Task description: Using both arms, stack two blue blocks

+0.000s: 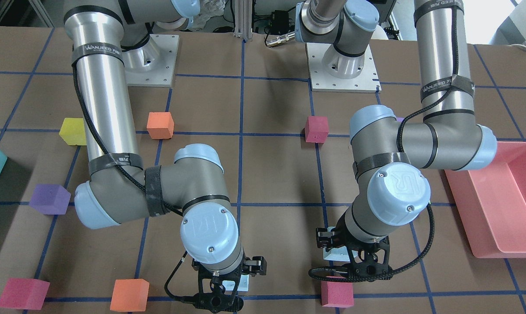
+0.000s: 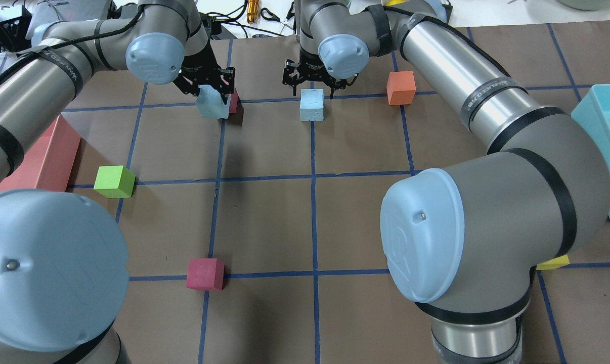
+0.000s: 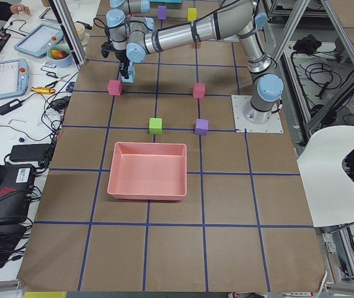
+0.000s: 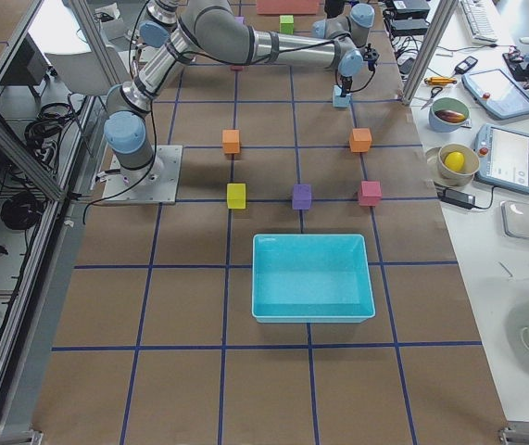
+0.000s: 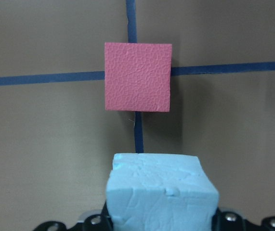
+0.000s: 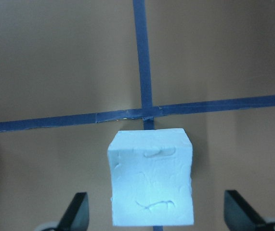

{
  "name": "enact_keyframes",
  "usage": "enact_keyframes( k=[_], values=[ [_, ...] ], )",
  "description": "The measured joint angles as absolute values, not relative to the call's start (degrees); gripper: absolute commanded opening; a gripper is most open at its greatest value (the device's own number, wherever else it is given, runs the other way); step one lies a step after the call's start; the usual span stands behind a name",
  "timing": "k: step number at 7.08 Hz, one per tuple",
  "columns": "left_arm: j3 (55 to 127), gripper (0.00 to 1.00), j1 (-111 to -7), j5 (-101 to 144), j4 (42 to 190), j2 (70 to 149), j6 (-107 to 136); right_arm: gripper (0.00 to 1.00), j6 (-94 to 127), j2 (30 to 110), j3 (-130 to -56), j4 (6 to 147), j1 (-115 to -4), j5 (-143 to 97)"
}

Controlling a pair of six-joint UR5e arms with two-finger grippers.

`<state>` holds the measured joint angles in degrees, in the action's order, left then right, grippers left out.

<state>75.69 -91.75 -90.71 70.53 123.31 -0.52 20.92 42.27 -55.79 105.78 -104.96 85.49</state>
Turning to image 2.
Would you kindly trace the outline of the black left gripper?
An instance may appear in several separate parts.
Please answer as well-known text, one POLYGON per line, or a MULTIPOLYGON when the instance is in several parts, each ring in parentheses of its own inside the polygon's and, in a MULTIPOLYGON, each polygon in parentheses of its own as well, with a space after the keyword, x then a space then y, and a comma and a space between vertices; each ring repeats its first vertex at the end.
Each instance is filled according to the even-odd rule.
POLYGON ((214 51, 204 48, 194 55, 185 56, 173 84, 186 95, 199 96, 200 86, 209 85, 222 97, 234 93, 234 68, 222 68, 214 51))

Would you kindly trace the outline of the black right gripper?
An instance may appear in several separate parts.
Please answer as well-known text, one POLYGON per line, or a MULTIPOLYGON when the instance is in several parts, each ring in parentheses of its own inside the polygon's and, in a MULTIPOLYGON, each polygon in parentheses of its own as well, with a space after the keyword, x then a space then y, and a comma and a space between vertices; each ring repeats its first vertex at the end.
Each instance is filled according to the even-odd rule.
POLYGON ((293 96, 296 96, 296 88, 301 83, 305 83, 305 81, 319 81, 330 88, 329 98, 334 99, 336 90, 343 90, 352 86, 358 76, 355 73, 350 81, 347 79, 337 79, 326 71, 326 67, 321 61, 305 59, 297 63, 294 60, 287 59, 283 69, 282 84, 291 87, 293 96))

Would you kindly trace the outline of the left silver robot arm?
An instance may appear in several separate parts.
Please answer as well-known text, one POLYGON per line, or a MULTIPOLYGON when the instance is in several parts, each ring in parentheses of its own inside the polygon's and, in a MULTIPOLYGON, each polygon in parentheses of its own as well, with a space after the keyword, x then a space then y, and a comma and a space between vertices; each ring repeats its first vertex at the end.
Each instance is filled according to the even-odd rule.
POLYGON ((0 363, 127 363, 113 323, 128 289, 118 223, 66 191, 79 134, 62 111, 100 71, 233 92, 194 1, 140 1, 131 19, 41 25, 0 74, 0 363))

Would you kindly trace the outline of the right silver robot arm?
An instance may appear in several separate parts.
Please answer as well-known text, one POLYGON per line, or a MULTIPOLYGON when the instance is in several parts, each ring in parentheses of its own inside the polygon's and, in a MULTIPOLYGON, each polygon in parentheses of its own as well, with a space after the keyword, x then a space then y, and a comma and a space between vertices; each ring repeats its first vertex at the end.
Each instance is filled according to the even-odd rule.
POLYGON ((386 192, 380 233, 402 295, 431 318, 442 363, 518 363, 521 316, 539 264, 587 244, 606 221, 610 175, 589 134, 534 101, 448 23, 440 1, 296 1, 301 60, 283 83, 344 89, 370 56, 400 55, 486 147, 386 192))

